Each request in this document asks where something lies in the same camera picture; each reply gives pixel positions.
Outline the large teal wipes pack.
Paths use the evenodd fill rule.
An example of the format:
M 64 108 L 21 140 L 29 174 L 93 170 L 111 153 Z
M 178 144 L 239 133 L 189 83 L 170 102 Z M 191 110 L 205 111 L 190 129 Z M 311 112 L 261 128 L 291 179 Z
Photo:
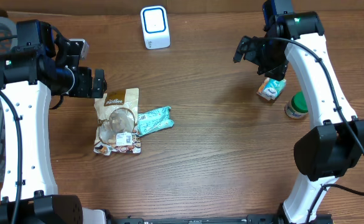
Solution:
M 170 110 L 170 106 L 165 106 L 138 114 L 139 135 L 145 136 L 162 129 L 173 127 L 174 121 L 170 118 Z

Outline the orange tissue pack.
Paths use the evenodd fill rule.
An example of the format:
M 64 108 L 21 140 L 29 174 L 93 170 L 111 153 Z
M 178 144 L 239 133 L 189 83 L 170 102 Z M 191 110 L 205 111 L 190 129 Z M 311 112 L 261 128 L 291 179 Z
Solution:
M 261 95 L 262 95 L 263 90 L 264 90 L 264 88 L 266 87 L 266 84 L 267 84 L 267 82 L 266 82 L 266 81 L 264 81 L 264 82 L 261 84 L 261 86 L 259 87 L 259 89 L 258 89 L 258 91 L 257 91 L 257 94 L 258 94 L 259 96 L 261 96 Z

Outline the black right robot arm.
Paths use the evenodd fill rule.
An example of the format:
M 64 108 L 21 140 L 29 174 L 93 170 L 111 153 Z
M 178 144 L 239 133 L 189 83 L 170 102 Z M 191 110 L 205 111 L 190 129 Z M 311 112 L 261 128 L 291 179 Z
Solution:
M 263 4 L 264 37 L 244 36 L 234 62 L 247 60 L 258 73 L 282 80 L 291 66 L 301 86 L 310 131 L 294 145 L 299 174 L 273 215 L 248 215 L 248 223 L 332 223 L 317 209 L 337 180 L 364 158 L 364 119 L 359 119 L 338 83 L 318 14 L 295 12 L 292 2 Z

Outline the brown white snack pouch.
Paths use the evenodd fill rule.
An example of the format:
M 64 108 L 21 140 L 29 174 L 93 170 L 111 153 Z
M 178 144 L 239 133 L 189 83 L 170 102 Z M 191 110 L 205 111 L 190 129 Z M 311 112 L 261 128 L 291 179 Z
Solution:
M 105 93 L 95 100 L 98 121 L 93 148 L 95 153 L 105 156 L 113 152 L 141 153 L 138 103 L 138 88 Z

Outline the green lid jar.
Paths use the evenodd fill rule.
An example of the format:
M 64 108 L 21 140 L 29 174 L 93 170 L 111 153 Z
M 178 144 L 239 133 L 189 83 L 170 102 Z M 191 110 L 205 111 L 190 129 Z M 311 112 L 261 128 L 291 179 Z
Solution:
M 301 119 L 308 114 L 308 108 L 303 92 L 296 93 L 285 105 L 284 112 L 292 119 Z

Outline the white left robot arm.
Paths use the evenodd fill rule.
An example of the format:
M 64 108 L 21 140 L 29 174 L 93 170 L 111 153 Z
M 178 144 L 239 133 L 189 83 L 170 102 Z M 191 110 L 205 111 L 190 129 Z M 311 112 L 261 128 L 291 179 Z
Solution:
M 104 71 L 81 67 L 86 41 L 67 39 L 49 23 L 18 22 L 16 39 L 0 55 L 6 137 L 0 223 L 109 223 L 108 211 L 84 208 L 77 196 L 58 193 L 49 144 L 52 97 L 101 98 Z

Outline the small teal tissue pack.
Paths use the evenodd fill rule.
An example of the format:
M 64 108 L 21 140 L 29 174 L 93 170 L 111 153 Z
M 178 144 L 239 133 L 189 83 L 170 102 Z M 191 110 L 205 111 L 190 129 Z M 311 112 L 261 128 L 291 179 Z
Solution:
M 275 100 L 286 86 L 286 79 L 277 81 L 272 78 L 266 78 L 264 81 L 266 81 L 267 84 L 263 90 L 261 97 L 268 101 Z

